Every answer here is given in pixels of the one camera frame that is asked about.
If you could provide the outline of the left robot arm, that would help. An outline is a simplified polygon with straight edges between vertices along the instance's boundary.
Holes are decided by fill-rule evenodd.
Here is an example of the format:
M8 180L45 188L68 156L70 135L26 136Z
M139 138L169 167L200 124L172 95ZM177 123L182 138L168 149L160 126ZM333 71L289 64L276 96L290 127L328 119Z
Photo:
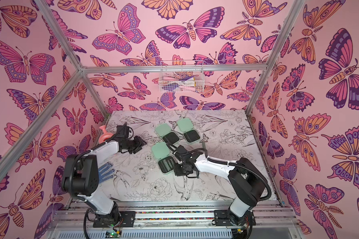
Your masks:
M111 215L116 203L98 190L100 176L98 166L117 153L136 154L147 143L134 136L127 124L117 126L115 134L105 133L100 143L82 153L71 154L65 161L61 188L71 198L86 203L97 215Z

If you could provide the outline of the green nail clipper case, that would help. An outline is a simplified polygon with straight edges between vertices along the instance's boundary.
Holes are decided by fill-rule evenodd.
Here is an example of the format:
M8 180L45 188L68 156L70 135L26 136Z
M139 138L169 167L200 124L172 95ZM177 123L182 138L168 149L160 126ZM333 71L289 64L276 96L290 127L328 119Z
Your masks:
M158 142L152 146L152 154L162 174L169 174L174 170L175 159L165 142Z

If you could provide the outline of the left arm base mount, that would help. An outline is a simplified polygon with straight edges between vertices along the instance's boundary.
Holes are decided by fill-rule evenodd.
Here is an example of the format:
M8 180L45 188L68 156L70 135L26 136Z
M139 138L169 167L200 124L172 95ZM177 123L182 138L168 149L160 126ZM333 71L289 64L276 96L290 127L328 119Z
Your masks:
M116 214L98 215L96 214L93 223L94 228L132 228L135 222L136 211L121 211Z

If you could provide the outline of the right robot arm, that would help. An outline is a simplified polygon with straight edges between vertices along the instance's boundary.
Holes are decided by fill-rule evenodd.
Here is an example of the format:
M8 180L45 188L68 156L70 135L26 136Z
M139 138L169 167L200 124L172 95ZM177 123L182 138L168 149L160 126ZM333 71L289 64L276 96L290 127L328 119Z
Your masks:
M261 201L271 198L272 191L267 179L245 157L239 160L224 160L208 155L205 148L188 151L183 146L167 143L178 160L174 165L175 176L199 178L200 173L213 174L228 180L235 192L229 206L231 216L240 219Z

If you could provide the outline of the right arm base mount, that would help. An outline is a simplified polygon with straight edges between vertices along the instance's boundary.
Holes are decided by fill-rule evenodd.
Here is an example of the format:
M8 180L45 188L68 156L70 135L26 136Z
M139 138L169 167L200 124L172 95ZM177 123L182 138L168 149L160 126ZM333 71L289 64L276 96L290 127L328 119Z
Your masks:
M255 226L254 214L251 211L246 211L241 217L233 214L229 210L214 210L214 219L211 221L216 226L237 226L248 227Z

